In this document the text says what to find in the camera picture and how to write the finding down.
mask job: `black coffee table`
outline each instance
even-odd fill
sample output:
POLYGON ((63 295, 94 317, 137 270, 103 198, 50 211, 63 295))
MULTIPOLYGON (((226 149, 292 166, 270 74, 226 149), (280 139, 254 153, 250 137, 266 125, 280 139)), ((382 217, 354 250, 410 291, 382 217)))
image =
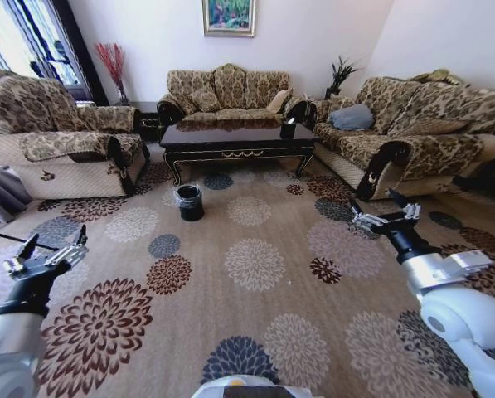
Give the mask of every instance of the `black coffee table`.
POLYGON ((281 123, 272 119, 181 121, 167 128, 160 145, 179 185, 178 162, 297 156, 302 158, 295 172, 300 176, 318 140, 302 124, 295 124, 293 133, 282 133, 281 123))

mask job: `loveseat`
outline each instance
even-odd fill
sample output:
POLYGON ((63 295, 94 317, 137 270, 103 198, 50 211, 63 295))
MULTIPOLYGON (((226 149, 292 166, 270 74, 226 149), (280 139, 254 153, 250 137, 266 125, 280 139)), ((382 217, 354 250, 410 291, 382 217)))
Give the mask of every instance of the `loveseat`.
POLYGON ((467 176, 495 158, 495 91, 384 77, 368 79, 355 99, 314 101, 315 155, 356 190, 358 197, 446 192, 455 176, 467 176), (329 115, 365 104, 374 124, 340 130, 329 115))
POLYGON ((157 104, 163 127, 186 121, 277 119, 303 121, 306 101, 291 95, 289 74, 247 71, 232 64, 213 71, 170 70, 168 93, 157 104), (281 90, 289 96, 276 113, 266 109, 281 90))
POLYGON ((36 199, 134 194, 149 152, 130 107, 78 108, 53 79, 0 78, 0 166, 36 199))

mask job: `table leg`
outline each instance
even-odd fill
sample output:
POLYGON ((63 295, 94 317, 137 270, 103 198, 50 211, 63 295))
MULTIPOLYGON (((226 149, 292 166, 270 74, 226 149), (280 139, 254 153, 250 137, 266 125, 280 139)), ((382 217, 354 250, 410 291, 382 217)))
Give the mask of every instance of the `table leg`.
POLYGON ((305 148, 304 149, 304 155, 302 160, 300 161, 300 164, 297 167, 297 170, 295 171, 295 175, 297 177, 300 177, 303 175, 304 168, 308 165, 309 161, 312 160, 313 153, 315 152, 315 148, 305 148))
POLYGON ((165 152, 164 153, 164 162, 166 162, 167 166, 170 168, 173 174, 173 185, 177 186, 181 184, 181 173, 177 169, 177 165, 175 164, 175 160, 172 159, 172 156, 170 153, 165 152))

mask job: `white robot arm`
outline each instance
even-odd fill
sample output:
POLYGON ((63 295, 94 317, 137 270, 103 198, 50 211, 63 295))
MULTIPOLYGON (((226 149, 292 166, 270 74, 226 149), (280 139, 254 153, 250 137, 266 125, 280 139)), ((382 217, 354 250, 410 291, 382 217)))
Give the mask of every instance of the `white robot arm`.
POLYGON ((0 398, 32 398, 37 395, 36 376, 46 343, 41 324, 54 280, 71 270, 87 253, 85 226, 74 244, 51 255, 31 259, 37 246, 34 235, 17 256, 4 265, 15 285, 0 306, 0 398))
POLYGON ((482 398, 495 398, 495 298, 459 285, 465 277, 492 265, 480 250, 443 258, 415 231, 420 205, 397 192, 391 195, 403 211, 384 216, 364 214, 352 203, 352 222, 385 235, 398 252, 411 293, 420 301, 420 316, 443 338, 469 370, 482 398))

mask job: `white wall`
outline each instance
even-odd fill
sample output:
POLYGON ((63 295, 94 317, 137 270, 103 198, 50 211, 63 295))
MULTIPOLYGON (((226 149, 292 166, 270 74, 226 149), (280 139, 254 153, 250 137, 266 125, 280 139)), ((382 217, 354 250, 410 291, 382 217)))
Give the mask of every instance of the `white wall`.
POLYGON ((363 78, 449 69, 495 88, 495 0, 395 0, 363 78))
MULTIPOLYGON (((126 51, 124 80, 133 101, 158 101, 171 69, 286 70, 296 93, 324 96, 330 62, 341 54, 366 66, 393 0, 258 0, 255 38, 204 37, 201 0, 70 0, 111 102, 116 91, 93 44, 126 51)), ((355 94, 364 70, 343 84, 355 94)))

